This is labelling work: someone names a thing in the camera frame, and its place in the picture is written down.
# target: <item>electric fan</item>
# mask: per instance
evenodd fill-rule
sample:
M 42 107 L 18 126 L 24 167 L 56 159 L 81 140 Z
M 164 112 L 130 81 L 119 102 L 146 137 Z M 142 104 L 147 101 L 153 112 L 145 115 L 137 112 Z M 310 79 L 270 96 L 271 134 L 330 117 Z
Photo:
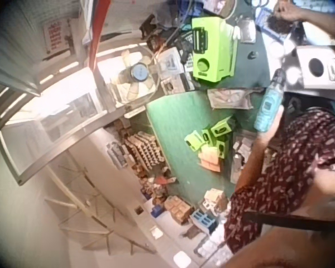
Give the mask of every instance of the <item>electric fan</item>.
M 138 97 L 141 84 L 144 84 L 148 89 L 151 89 L 155 84 L 148 67 L 152 60 L 148 56 L 143 56 L 138 63 L 131 64 L 129 50 L 122 52 L 122 59 L 126 68 L 113 77 L 111 83 L 114 85 L 130 84 L 126 98 L 131 102 Z

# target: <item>blue bottle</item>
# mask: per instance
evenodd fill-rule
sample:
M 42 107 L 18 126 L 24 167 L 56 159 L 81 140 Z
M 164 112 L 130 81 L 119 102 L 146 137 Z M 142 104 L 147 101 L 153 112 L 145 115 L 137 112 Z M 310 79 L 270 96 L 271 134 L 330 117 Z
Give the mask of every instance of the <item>blue bottle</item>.
M 267 132 L 273 124 L 283 100 L 285 79 L 286 74 L 284 70 L 277 69 L 273 75 L 270 86 L 266 90 L 257 114 L 254 127 L 259 132 Z

